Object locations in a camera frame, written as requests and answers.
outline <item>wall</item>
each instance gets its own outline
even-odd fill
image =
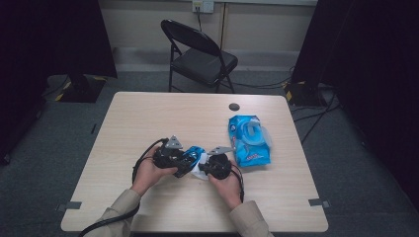
[[[191,1],[104,0],[100,5],[112,47],[166,53],[170,44],[160,28],[163,19],[199,28]],[[306,5],[215,2],[213,14],[201,14],[202,29],[226,51],[277,58],[286,54],[293,61],[315,8]]]

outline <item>person's right hand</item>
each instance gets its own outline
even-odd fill
[[[239,174],[239,171],[236,168],[236,162],[234,160],[230,160],[230,162],[232,165],[231,169]],[[209,174],[209,181],[215,186],[218,194],[222,197],[222,199],[230,207],[231,210],[241,204],[240,183],[233,173],[230,173],[230,175],[223,180],[218,180],[213,175]]]
[[[136,172],[136,177],[131,189],[136,191],[140,196],[143,196],[145,192],[155,185],[163,176],[173,175],[178,171],[178,168],[176,167],[160,169],[154,165],[152,157],[157,149],[158,146],[154,146],[148,151]]]

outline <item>chair backrest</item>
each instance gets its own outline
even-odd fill
[[[181,23],[172,20],[163,20],[161,22],[161,29],[172,44],[174,40],[182,43],[188,47],[211,54],[213,56],[220,56],[221,51],[218,45],[206,34],[185,26]]]

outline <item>black cable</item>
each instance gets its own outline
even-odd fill
[[[197,11],[198,22],[200,23],[200,32],[202,32],[203,29],[201,28],[201,8],[200,7],[195,7],[195,10]]]
[[[240,176],[237,174],[237,172],[233,171],[231,169],[231,172],[234,174],[234,176],[238,179],[239,185],[240,185],[240,200],[243,203],[244,201],[244,180],[243,180],[243,175],[241,174],[240,169],[238,169],[237,166],[235,165],[231,165],[233,167],[235,167],[238,170],[238,173],[240,173]]]
[[[242,83],[234,83],[232,82],[232,84],[237,85],[237,86],[243,86],[243,87],[249,87],[249,88],[253,88],[253,89],[278,89],[278,88],[282,88],[283,87],[283,83],[290,80],[291,77],[282,80],[280,82],[276,82],[276,83],[272,83],[272,84],[266,84],[266,85],[250,85],[250,84],[242,84]]]
[[[141,164],[141,162],[143,161],[143,160],[145,160],[145,159],[148,159],[148,158],[151,158],[151,157],[145,157],[145,155],[148,153],[148,151],[150,151],[157,143],[159,143],[159,142],[161,142],[161,141],[164,141],[165,139],[164,138],[162,138],[162,139],[159,139],[159,140],[157,140],[157,141],[155,141],[153,144],[151,144],[145,151],[144,151],[144,153],[142,153],[142,155],[139,157],[139,159],[136,161],[136,163],[135,163],[135,166],[133,167],[133,171],[132,171],[132,182],[135,180],[135,176],[136,176],[136,171],[138,170],[138,167],[139,167],[139,165]],[[87,233],[89,233],[90,231],[92,231],[92,230],[94,230],[94,229],[97,229],[97,228],[99,228],[99,227],[102,227],[102,226],[105,226],[105,225],[109,225],[109,224],[111,224],[111,223],[114,223],[114,222],[118,222],[118,221],[121,221],[121,220],[124,220],[124,219],[128,219],[128,218],[130,218],[130,217],[133,217],[133,216],[135,216],[135,214],[138,212],[138,210],[139,210],[139,204],[138,204],[138,206],[134,209],[134,210],[132,210],[132,211],[130,211],[130,212],[128,212],[128,213],[125,213],[125,214],[123,214],[123,215],[120,215],[120,216],[117,216],[117,217],[113,217],[113,218],[109,218],[109,219],[105,219],[105,220],[102,220],[102,221],[99,221],[99,222],[96,222],[96,223],[94,223],[94,224],[92,224],[92,225],[89,225],[88,227],[86,227],[82,232],[80,232],[80,234],[79,234],[79,237],[83,237],[84,235],[86,235]]]
[[[225,6],[226,6],[226,3],[224,3],[224,7],[222,8],[221,42],[219,43],[219,49],[224,48],[222,40],[224,39]]]
[[[43,94],[42,96],[43,97],[45,97],[45,96],[49,96],[50,94],[52,94],[52,93],[54,93],[54,92],[56,92],[59,88],[62,88],[62,86],[65,84],[65,82],[67,81],[67,79],[68,79],[68,75],[65,77],[65,80],[58,86],[58,87],[56,87],[55,89],[53,89],[52,91],[50,91],[50,92],[46,92],[45,94]]]
[[[294,113],[296,111],[301,111],[301,110],[323,110],[322,107],[303,107],[303,108],[297,108],[295,110],[291,110],[291,113]]]
[[[331,106],[332,106],[332,104],[333,104],[333,101],[334,101],[335,97],[336,97],[336,93],[333,93],[333,97],[332,97],[332,99],[330,100],[329,105],[327,106],[326,110],[324,110],[322,113],[320,113],[320,114],[316,114],[316,115],[313,115],[313,116],[308,116],[308,117],[299,118],[299,119],[294,120],[294,122],[296,122],[296,121],[299,121],[299,120],[302,120],[302,119],[308,119],[308,118],[312,118],[312,117],[319,116],[319,117],[317,118],[317,120],[314,122],[313,126],[312,126],[309,130],[308,130],[308,132],[305,134],[304,138],[301,140],[301,144],[303,144],[303,143],[305,142],[305,140],[308,138],[308,136],[309,136],[309,135],[311,134],[311,132],[314,130],[314,127],[318,124],[318,122],[321,120],[321,118],[323,118],[323,116],[324,116],[324,115],[326,115],[328,112],[331,112],[331,111],[336,110],[336,109],[340,106],[340,105],[338,105],[338,106],[336,106],[335,108],[333,108],[332,110],[329,110],[329,109],[330,109],[330,107],[331,107]]]

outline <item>wet wipes package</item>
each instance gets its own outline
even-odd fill
[[[236,162],[240,167],[271,163],[271,138],[256,116],[235,116],[229,120],[228,135],[235,148]]]

